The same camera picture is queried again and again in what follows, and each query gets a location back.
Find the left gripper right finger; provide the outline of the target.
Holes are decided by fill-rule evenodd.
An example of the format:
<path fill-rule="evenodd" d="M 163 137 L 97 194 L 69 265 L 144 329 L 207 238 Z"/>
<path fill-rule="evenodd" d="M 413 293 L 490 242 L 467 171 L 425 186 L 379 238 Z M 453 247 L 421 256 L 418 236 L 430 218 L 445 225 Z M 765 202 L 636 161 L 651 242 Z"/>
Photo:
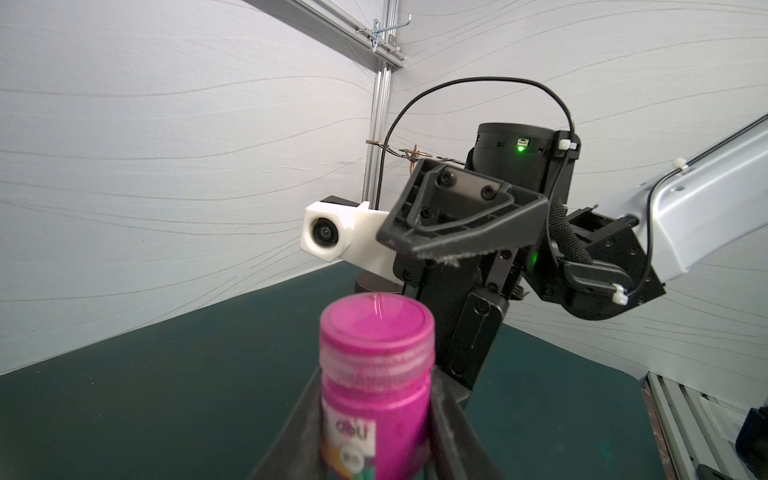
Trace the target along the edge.
<path fill-rule="evenodd" d="M 440 369 L 431 377 L 428 479 L 499 480 L 504 475 L 491 460 L 464 408 L 471 391 Z"/>

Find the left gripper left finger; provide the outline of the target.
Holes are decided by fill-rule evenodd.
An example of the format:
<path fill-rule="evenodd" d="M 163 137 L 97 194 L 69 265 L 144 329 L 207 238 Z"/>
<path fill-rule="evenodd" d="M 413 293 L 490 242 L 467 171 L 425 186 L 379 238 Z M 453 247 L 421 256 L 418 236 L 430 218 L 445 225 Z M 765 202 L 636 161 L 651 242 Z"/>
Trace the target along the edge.
<path fill-rule="evenodd" d="M 327 467 L 321 454 L 321 372 L 317 368 L 282 430 L 248 478 L 325 479 Z"/>

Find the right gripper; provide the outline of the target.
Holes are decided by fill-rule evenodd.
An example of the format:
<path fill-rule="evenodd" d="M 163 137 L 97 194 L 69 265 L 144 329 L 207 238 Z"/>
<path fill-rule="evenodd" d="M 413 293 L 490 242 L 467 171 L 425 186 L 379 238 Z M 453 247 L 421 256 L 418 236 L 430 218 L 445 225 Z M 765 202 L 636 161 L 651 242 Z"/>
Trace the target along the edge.
<path fill-rule="evenodd" d="M 393 272 L 403 294 L 434 317 L 437 367 L 468 390 L 509 303 L 524 296 L 518 249 L 537 243 L 548 207 L 538 192 L 423 159 L 376 234 L 398 253 Z M 558 198 L 550 203 L 547 238 L 558 247 L 554 259 L 570 288 L 629 299 L 629 275 L 588 253 Z"/>

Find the magenta paint jar back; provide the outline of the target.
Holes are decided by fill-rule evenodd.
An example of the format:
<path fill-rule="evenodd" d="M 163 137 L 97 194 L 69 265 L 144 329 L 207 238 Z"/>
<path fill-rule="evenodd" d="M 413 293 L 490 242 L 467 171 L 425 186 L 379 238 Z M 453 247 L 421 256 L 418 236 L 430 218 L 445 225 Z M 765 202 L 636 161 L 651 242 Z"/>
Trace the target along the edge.
<path fill-rule="evenodd" d="M 331 479 L 411 479 L 429 457 L 430 379 L 367 392 L 322 379 L 321 454 Z"/>

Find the magenta lid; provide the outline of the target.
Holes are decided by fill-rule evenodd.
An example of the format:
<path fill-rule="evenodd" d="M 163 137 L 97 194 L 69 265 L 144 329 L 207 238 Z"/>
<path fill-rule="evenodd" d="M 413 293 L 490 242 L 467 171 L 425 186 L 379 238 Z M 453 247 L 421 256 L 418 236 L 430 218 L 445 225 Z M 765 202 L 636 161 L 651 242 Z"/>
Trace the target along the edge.
<path fill-rule="evenodd" d="M 332 303 L 320 317 L 320 368 L 342 387 L 405 389 L 431 373 L 435 357 L 434 317 L 411 298 L 355 294 Z"/>

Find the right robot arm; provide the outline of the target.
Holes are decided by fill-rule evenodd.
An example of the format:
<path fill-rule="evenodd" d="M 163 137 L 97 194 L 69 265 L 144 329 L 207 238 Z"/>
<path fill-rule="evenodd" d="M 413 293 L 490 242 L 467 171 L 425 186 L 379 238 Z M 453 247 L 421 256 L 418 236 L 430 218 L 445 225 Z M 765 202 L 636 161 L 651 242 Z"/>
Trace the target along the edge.
<path fill-rule="evenodd" d="M 527 292 L 607 320 L 767 223 L 765 118 L 605 207 L 567 203 L 580 149 L 565 130 L 483 123 L 463 167 L 418 163 L 377 232 L 434 316 L 437 367 L 465 388 Z"/>

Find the green table mat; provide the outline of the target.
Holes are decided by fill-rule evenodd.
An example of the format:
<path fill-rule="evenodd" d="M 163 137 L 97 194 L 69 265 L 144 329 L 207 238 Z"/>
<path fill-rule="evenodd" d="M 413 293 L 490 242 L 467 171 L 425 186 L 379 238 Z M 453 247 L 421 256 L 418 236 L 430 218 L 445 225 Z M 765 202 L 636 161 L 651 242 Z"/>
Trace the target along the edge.
<path fill-rule="evenodd" d="M 313 373 L 337 264 L 1 379 L 5 479 L 243 479 Z M 660 479 L 637 379 L 503 326 L 466 414 L 509 479 Z"/>

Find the metal hook tree stand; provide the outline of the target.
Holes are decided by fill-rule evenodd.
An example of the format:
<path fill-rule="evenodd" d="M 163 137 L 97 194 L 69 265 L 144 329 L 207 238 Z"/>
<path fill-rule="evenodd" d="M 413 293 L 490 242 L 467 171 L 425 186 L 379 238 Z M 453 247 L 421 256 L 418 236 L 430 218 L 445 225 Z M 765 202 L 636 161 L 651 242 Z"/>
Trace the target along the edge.
<path fill-rule="evenodd" d="M 414 145 L 412 148 L 402 148 L 395 151 L 390 147 L 384 148 L 382 142 L 366 140 L 365 143 L 377 147 L 382 151 L 386 150 L 389 154 L 395 157 L 407 160 L 410 164 L 410 172 L 413 172 L 415 165 L 419 160 L 431 157 L 431 154 L 419 151 L 417 145 Z M 355 280 L 356 293 L 385 292 L 399 294 L 401 289 L 402 286 L 399 283 L 368 271 L 362 271 Z"/>

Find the metal hook right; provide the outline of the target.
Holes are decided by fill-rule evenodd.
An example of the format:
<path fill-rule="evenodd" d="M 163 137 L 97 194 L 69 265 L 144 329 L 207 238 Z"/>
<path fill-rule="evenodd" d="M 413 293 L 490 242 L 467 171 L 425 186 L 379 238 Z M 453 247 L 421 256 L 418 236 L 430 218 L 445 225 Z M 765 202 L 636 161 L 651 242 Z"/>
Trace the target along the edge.
<path fill-rule="evenodd" d="M 385 27 L 379 19 L 373 20 L 373 28 L 368 33 L 368 38 L 371 41 L 371 51 L 373 53 L 377 52 L 377 49 L 379 46 L 384 45 L 386 43 L 385 41 L 385 33 L 389 33 L 391 31 L 396 31 L 398 29 L 404 28 L 408 25 L 410 25 L 412 22 L 412 16 L 408 16 L 408 20 L 404 23 L 400 23 L 397 25 L 392 25 Z"/>

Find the aluminium top crossbar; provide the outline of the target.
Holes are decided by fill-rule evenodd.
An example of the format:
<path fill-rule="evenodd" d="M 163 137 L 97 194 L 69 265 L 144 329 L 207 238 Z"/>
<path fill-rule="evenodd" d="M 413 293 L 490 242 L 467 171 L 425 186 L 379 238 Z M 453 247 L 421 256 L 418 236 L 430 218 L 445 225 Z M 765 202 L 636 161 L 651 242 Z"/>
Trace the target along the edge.
<path fill-rule="evenodd" d="M 368 26 L 334 1 L 245 1 L 245 4 L 362 65 L 376 67 L 383 63 L 395 70 L 405 67 L 406 56 L 394 38 L 395 31 L 385 33 L 386 43 L 373 53 L 368 38 L 373 21 Z M 379 19 L 385 27 L 400 24 L 398 9 L 396 1 L 384 2 L 383 16 L 394 13 L 394 19 L 389 23 Z"/>

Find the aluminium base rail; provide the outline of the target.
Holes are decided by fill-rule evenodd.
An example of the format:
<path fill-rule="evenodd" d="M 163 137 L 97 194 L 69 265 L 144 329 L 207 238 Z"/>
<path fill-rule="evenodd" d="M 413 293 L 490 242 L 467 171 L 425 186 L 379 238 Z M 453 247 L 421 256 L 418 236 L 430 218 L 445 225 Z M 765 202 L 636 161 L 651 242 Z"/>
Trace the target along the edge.
<path fill-rule="evenodd" d="M 765 479 L 737 452 L 749 411 L 656 372 L 642 383 L 652 432 L 667 479 Z"/>

